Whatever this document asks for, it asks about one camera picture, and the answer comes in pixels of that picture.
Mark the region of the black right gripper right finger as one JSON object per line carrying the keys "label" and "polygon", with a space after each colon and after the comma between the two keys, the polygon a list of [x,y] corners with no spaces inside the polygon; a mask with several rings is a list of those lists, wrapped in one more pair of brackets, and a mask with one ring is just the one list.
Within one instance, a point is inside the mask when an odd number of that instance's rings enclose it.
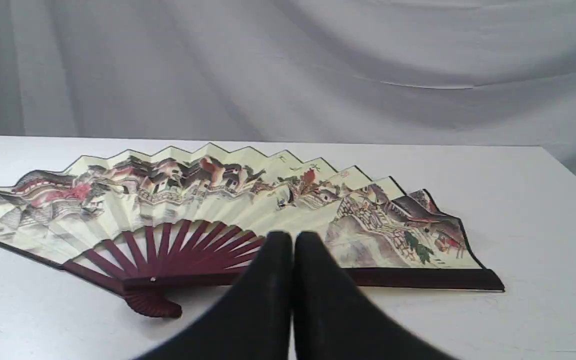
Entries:
{"label": "black right gripper right finger", "polygon": [[375,306],[314,232],[294,244],[293,328],[298,360],[451,358]]}

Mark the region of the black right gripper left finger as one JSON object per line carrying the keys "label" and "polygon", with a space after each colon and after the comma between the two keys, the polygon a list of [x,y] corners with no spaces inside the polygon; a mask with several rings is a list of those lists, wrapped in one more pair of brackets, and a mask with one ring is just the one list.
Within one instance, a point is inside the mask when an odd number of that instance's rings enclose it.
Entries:
{"label": "black right gripper left finger", "polygon": [[235,284],[185,330],[142,360],[286,360],[293,240],[271,232]]}

